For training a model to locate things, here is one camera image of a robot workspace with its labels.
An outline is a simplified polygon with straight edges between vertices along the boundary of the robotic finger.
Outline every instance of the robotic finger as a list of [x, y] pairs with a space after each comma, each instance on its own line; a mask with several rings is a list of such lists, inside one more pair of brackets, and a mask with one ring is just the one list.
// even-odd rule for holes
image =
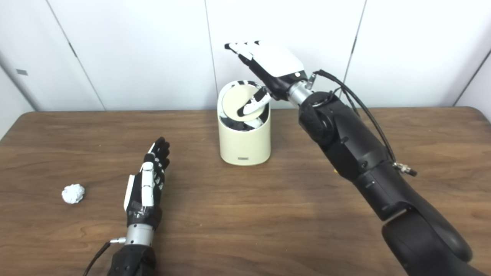
[[225, 44], [225, 48], [238, 54], [240, 60], [265, 84], [265, 87], [237, 110], [237, 115], [251, 114], [271, 99], [290, 101], [294, 106], [299, 106], [312, 94], [312, 91], [306, 88], [307, 76], [303, 64], [285, 47], [255, 41], [228, 43]]

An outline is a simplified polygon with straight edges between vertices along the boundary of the white wall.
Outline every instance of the white wall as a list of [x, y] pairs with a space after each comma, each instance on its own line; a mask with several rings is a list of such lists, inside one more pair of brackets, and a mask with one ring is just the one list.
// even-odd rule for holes
[[211, 109], [204, 0], [50, 0], [107, 110]]
[[346, 84], [369, 107], [450, 106], [490, 33], [489, 0], [368, 0]]
[[491, 1], [367, 0], [351, 55], [364, 3], [0, 0], [0, 63], [41, 110], [210, 109], [227, 82], [258, 80], [224, 43], [272, 40], [308, 74], [343, 79], [351, 57], [370, 107], [448, 106], [491, 48]]
[[484, 62], [456, 105], [474, 107], [491, 121], [491, 57]]
[[[235, 80], [259, 79], [223, 45], [269, 40], [287, 47], [307, 74], [325, 69], [343, 78], [364, 0], [206, 0], [218, 90]], [[334, 89], [319, 80], [314, 88]], [[288, 107], [287, 102], [273, 102]]]
[[103, 109], [45, 1], [0, 0], [0, 54], [40, 110]]
[[12, 80], [0, 67], [0, 139], [20, 115], [33, 111]]

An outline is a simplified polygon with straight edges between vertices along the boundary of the cable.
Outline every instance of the cable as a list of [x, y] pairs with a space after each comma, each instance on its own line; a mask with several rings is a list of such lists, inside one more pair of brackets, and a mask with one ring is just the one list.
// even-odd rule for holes
[[102, 253], [104, 253], [104, 251], [106, 251], [106, 249], [109, 248], [109, 246], [111, 246], [111, 242], [106, 242], [102, 247], [101, 249], [99, 250], [99, 252], [97, 252], [94, 256], [94, 258], [90, 261], [89, 265], [87, 266], [87, 268], [85, 269], [85, 272], [83, 273], [82, 276], [87, 276], [87, 274], [89, 273], [89, 270], [90, 268], [92, 267], [92, 265], [95, 263], [95, 261], [102, 255]]
[[392, 151], [392, 148], [390, 147], [390, 144], [389, 144], [389, 141], [387, 140], [387, 137], [385, 137], [385, 134], [382, 131], [382, 128], [380, 128], [380, 125], [378, 124], [378, 122], [375, 120], [375, 118], [370, 113], [368, 108], [364, 105], [364, 103], [355, 95], [355, 93], [353, 93], [353, 91], [351, 91], [351, 89], [349, 89], [349, 87], [347, 87], [342, 81], [338, 80], [335, 76], [333, 76], [332, 74], [330, 74], [330, 73], [328, 73], [322, 69], [317, 71], [317, 72], [314, 72], [314, 74], [322, 76], [324, 78], [327, 78], [327, 79], [339, 84], [345, 92], [348, 92], [353, 97], [353, 99], [361, 106], [361, 109], [363, 109], [363, 111], [367, 114], [370, 121], [372, 121], [373, 125], [377, 129], [377, 132], [379, 133], [380, 137], [382, 138], [382, 141], [385, 144], [385, 147], [387, 148], [389, 156], [396, 163], [397, 162], [396, 157], [394, 155], [394, 152]]
[[344, 89], [342, 89], [342, 91], [346, 95], [346, 98], [348, 99], [348, 102], [350, 102], [350, 105], [351, 105], [351, 108], [353, 109], [353, 111], [358, 115], [358, 117], [360, 117], [360, 113], [358, 113], [358, 110], [356, 110], [356, 106], [353, 103], [353, 101], [351, 100], [350, 95], [348, 93], [346, 93], [346, 91]]

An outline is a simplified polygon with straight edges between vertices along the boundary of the robotic hand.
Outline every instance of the robotic hand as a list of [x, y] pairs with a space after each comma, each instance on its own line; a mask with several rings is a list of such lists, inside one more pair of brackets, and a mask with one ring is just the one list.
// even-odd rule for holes
[[[320, 70], [307, 79], [302, 63], [287, 49], [256, 41], [230, 43], [232, 50], [266, 87], [238, 115], [249, 114], [271, 99], [299, 108], [299, 123], [319, 145], [338, 173], [352, 182], [382, 221], [385, 242], [410, 276], [485, 276], [468, 264], [472, 251], [457, 230], [404, 180], [416, 172], [400, 164], [375, 119], [344, 83]], [[375, 124], [385, 146], [355, 109], [333, 92], [311, 90], [317, 75], [349, 92]]]
[[164, 187], [164, 170], [169, 165], [169, 143], [160, 137], [143, 158], [140, 172], [130, 175], [124, 209], [127, 215], [126, 237], [105, 243], [89, 263], [86, 276], [95, 260], [112, 243], [124, 244], [112, 257], [111, 276], [154, 276], [156, 259], [152, 246], [154, 231], [162, 219], [160, 199]]

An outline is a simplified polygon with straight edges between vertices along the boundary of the wooden table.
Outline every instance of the wooden table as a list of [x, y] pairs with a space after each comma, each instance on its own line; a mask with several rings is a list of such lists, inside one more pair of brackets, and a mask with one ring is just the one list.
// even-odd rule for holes
[[[462, 233], [491, 274], [491, 126], [471, 108], [373, 109], [411, 185]], [[272, 112], [260, 166], [221, 160], [208, 111], [38, 112], [0, 141], [0, 275], [81, 275], [126, 234], [128, 175], [159, 136], [171, 143], [154, 248], [163, 276], [405, 275], [383, 223], [297, 124]], [[85, 186], [69, 205], [63, 187]], [[106, 275], [112, 246], [89, 275]]]

